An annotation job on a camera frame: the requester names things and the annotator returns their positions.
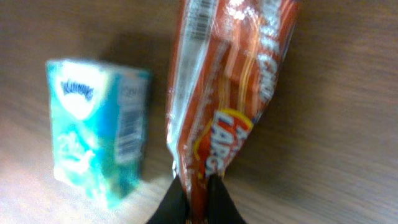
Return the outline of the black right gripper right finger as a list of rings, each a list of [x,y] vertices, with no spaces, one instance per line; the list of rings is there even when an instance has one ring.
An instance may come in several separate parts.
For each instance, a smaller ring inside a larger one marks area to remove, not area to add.
[[[209,224],[246,224],[218,175],[208,180],[207,216]]]

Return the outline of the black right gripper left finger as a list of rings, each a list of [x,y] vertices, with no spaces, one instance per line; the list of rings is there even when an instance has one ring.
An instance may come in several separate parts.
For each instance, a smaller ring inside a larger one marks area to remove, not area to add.
[[[189,213],[187,197],[176,176],[147,224],[186,224]]]

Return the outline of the teal white tissue pack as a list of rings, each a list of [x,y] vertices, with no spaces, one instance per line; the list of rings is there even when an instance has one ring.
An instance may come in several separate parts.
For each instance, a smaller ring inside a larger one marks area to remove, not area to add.
[[[151,73],[75,58],[45,66],[54,177],[117,207],[141,179]]]

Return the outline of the orange chocolate bar wrapper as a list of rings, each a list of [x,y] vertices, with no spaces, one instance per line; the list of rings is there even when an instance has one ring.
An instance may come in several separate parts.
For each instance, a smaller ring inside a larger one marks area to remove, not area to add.
[[[209,178],[224,174],[272,99],[300,6],[182,1],[165,127],[191,222],[206,221]]]

